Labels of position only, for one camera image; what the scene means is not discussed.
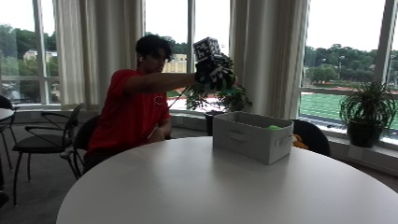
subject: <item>white round table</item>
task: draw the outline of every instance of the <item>white round table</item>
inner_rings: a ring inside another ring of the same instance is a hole
[[[57,224],[397,224],[398,194],[373,177],[293,148],[272,165],[182,138],[125,151],[64,199]]]
[[[9,119],[13,113],[15,112],[11,109],[0,108],[0,121]]]

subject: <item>trees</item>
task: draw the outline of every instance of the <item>trees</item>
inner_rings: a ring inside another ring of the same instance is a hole
[[[145,35],[156,35],[152,32],[145,32]],[[172,36],[161,36],[169,43],[171,48],[174,54],[186,54],[188,52],[188,45],[186,43],[177,43]]]
[[[377,50],[364,51],[350,47],[342,47],[341,44],[333,44],[329,49],[314,49],[306,46],[305,67],[308,67],[308,76],[312,80],[346,80],[368,81],[373,76],[374,60]],[[391,73],[398,71],[398,58],[391,60]]]
[[[45,49],[56,50],[56,36],[44,34]],[[1,76],[39,77],[35,57],[24,58],[27,51],[36,49],[36,34],[29,30],[0,24],[0,72]],[[57,57],[48,59],[48,75],[59,76]],[[40,103],[37,80],[3,81],[3,93],[11,98],[21,98],[27,103]]]

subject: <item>white curtain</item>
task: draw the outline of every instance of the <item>white curtain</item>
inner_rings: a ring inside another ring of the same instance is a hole
[[[297,116],[309,1],[233,0],[232,57],[252,112]]]
[[[85,101],[81,17],[77,0],[53,0],[61,109]]]
[[[143,0],[55,0],[61,108],[104,104],[112,74],[136,65]]]

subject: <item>dark hair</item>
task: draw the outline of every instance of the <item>dark hair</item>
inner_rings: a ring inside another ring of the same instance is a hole
[[[140,38],[136,44],[136,51],[141,56],[153,55],[159,56],[159,49],[164,49],[165,58],[168,62],[172,60],[172,49],[169,42],[163,39],[159,35],[147,35]]]

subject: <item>black chair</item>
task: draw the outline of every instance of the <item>black chair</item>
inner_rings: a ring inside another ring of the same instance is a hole
[[[329,145],[329,140],[322,130],[310,122],[293,119],[294,122],[294,134],[298,134],[302,143],[308,145],[309,150],[320,153],[328,157],[332,156],[332,148]]]
[[[0,191],[0,208],[8,201],[9,201],[9,195],[4,191]]]
[[[4,123],[0,124],[0,134],[1,134],[1,137],[3,137],[4,149],[5,149],[7,156],[8,156],[9,169],[12,170],[12,163],[11,163],[11,159],[9,159],[9,148],[8,148],[8,143],[7,143],[5,136],[4,136],[4,131],[7,129],[11,130],[13,144],[16,144],[16,138],[15,138],[15,133],[13,133],[13,129],[12,129],[12,124],[13,124],[13,120],[15,120],[16,110],[20,107],[13,106],[9,99],[7,97],[4,97],[3,95],[0,95],[0,108],[13,110],[13,115],[9,119],[7,119],[7,123],[4,122]]]
[[[49,114],[52,116],[61,116],[67,117],[67,124],[64,128],[60,128],[59,125],[55,127],[49,126],[27,126],[25,130],[33,134],[32,137],[25,138],[20,142],[16,143],[13,146],[13,151],[17,151],[20,153],[16,163],[16,169],[15,169],[15,176],[13,176],[13,205],[16,205],[16,181],[17,181],[17,172],[20,168],[20,163],[23,159],[24,153],[28,153],[28,181],[31,181],[31,175],[29,175],[29,158],[31,154],[49,154],[49,153],[63,153],[68,147],[72,146],[72,140],[73,140],[73,130],[75,127],[79,124],[79,114],[85,106],[85,103],[81,103],[76,106],[73,109],[73,112],[71,114],[71,117],[56,114],[56,113],[44,113],[44,117]],[[56,131],[60,134],[39,134],[35,133],[35,131]]]
[[[80,163],[84,164],[84,160],[79,154],[79,149],[88,150],[88,142],[91,135],[93,134],[96,128],[97,128],[97,122],[101,115],[97,115],[96,117],[91,118],[81,128],[79,129],[75,140],[73,140],[73,149],[67,150],[61,153],[61,158],[71,161],[71,154],[73,155],[73,169],[72,172],[76,176],[76,179],[79,179],[83,176],[83,172],[80,171],[80,166],[77,160],[80,160]]]

